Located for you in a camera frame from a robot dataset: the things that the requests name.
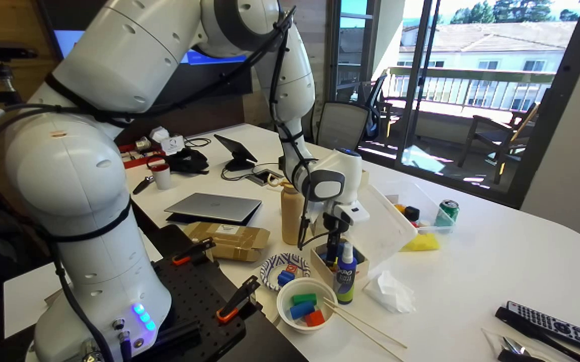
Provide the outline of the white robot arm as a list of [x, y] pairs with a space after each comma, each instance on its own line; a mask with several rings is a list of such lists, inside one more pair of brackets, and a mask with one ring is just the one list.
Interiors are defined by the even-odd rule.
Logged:
[[106, 0], [29, 101], [0, 108], [7, 181], [62, 273], [62, 292], [34, 325], [35, 362], [114, 362], [157, 342], [173, 297], [146, 257], [117, 138], [153, 114], [189, 50], [248, 64], [273, 50], [269, 117], [283, 176], [308, 218], [356, 203], [361, 157], [337, 151], [317, 160], [306, 149], [314, 78], [277, 0]]

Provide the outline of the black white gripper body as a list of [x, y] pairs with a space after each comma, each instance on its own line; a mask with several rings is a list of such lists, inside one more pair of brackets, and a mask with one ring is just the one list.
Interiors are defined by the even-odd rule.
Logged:
[[317, 218], [333, 218], [343, 225], [366, 221], [368, 212], [359, 200], [363, 157], [354, 151], [333, 151], [308, 166], [299, 182], [304, 194], [298, 247], [306, 246], [306, 230]]

